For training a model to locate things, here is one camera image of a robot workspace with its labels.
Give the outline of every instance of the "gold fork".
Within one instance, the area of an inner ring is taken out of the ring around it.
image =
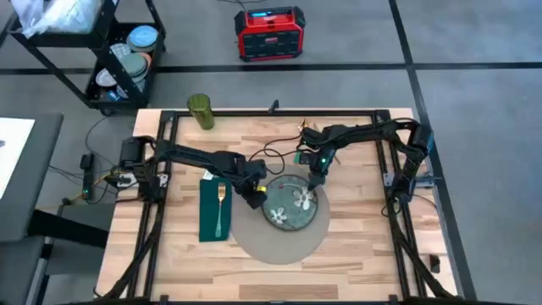
[[[214,237],[222,236],[221,213],[222,213],[222,201],[226,197],[226,185],[223,182],[218,183],[218,219],[217,228],[214,231]]]

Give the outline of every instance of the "green cup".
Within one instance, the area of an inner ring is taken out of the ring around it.
[[[194,94],[188,98],[186,104],[197,123],[204,129],[210,130],[214,126],[213,112],[211,111],[211,99],[202,93]]]

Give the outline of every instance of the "portable power station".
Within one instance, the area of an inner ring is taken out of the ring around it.
[[[235,16],[244,61],[294,58],[303,51],[305,15],[297,6],[240,11]]]

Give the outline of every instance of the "concrete floor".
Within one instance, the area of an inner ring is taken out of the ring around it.
[[[542,60],[538,1],[398,4],[416,63]],[[273,0],[248,8],[280,5],[299,5],[308,23],[305,52],[281,64],[403,62],[387,1]],[[161,0],[156,6],[168,29],[163,66],[242,64],[235,56],[233,15],[239,8],[234,4]],[[0,8],[2,25],[8,4],[1,2]],[[119,21],[150,20],[142,0],[121,1],[117,15]],[[194,27],[199,32],[192,32]],[[87,68],[95,60],[88,50],[48,49],[46,55],[63,68]],[[0,69],[7,68],[41,64],[8,37],[0,47]],[[435,70],[418,76],[478,298],[538,304],[542,188],[536,174],[542,172],[537,158],[542,148],[542,71]],[[87,77],[70,76],[79,86]],[[195,92],[207,93],[214,107],[267,107],[278,98],[288,107],[415,108],[402,70],[161,74],[150,107],[182,108]],[[76,172],[76,156],[86,151],[85,134],[101,115],[52,75],[0,76],[0,94],[0,111],[64,113],[52,164]],[[93,131],[91,146],[116,161],[133,122],[131,117],[106,119]],[[38,206],[54,207],[79,189],[50,173]],[[104,203],[112,201],[108,197]],[[94,263],[87,264],[99,266],[99,255],[88,259]],[[52,277],[46,304],[91,299],[98,268],[73,271],[73,264],[64,264],[70,267],[66,274]]]

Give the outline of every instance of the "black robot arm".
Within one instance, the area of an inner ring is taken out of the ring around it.
[[[146,144],[153,146],[154,155],[144,160]],[[263,160],[246,161],[245,156],[237,152],[205,152],[176,145],[171,141],[155,141],[150,136],[131,137],[123,141],[119,167],[134,174],[140,185],[142,197],[152,200],[162,199],[160,179],[152,173],[163,161],[203,168],[213,175],[228,179],[235,192],[252,208],[260,207],[266,199],[265,193],[257,189],[260,179],[267,175]]]
[[[397,134],[398,130],[411,132],[408,143],[405,144]],[[358,125],[347,127],[331,125],[322,132],[304,128],[301,132],[300,146],[312,149],[302,153],[310,166],[309,188],[313,189],[325,183],[325,176],[333,161],[337,149],[347,147],[352,143],[385,140],[395,145],[397,150],[405,153],[406,162],[401,172],[395,176],[393,198],[410,201],[414,188],[414,179],[422,161],[429,154],[433,143],[433,132],[430,128],[420,125],[413,119],[398,119],[377,125]]]

